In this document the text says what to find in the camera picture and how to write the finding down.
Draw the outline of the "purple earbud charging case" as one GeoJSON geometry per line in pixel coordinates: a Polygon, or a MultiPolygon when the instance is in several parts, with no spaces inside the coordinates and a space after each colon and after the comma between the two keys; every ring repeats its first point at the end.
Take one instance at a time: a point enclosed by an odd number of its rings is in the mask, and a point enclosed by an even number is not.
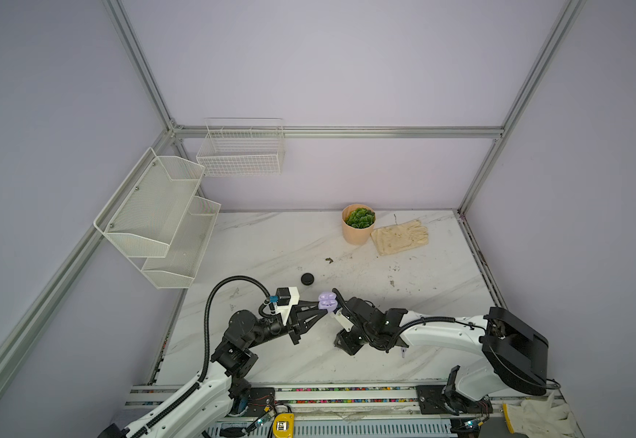
{"type": "Polygon", "coordinates": [[[319,295],[318,308],[328,312],[335,312],[339,306],[337,295],[334,292],[324,292],[319,295]]]}

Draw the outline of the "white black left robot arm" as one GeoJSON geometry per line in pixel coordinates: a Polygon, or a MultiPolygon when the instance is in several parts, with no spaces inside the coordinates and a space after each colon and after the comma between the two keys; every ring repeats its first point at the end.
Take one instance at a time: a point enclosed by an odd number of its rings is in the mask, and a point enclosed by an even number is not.
{"type": "Polygon", "coordinates": [[[301,336],[324,316],[339,310],[342,300],[334,292],[316,301],[300,299],[297,288],[278,288],[270,294],[253,277],[227,277],[211,290],[204,311],[204,361],[201,370],[171,397],[149,414],[121,428],[112,423],[102,437],[198,437],[212,423],[230,414],[248,397],[246,376],[258,360],[251,351],[284,336],[298,344],[301,336]],[[239,310],[230,317],[228,328],[215,349],[210,348],[212,303],[221,288],[233,282],[247,282],[259,288],[265,299],[257,314],[239,310]]]}

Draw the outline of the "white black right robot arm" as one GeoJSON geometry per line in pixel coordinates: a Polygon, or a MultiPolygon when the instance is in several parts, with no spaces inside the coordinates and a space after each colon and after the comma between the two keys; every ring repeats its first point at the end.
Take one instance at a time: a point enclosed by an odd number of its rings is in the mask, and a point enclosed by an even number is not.
{"type": "Polygon", "coordinates": [[[403,308],[383,312],[358,297],[346,300],[337,289],[320,295],[319,308],[340,321],[343,330],[335,346],[351,356],[365,345],[385,353],[429,346],[476,355],[471,365],[455,365],[449,372],[442,397],[452,412],[464,412],[507,388],[532,396],[552,389],[547,374],[549,341],[505,308],[462,318],[403,308]]]}

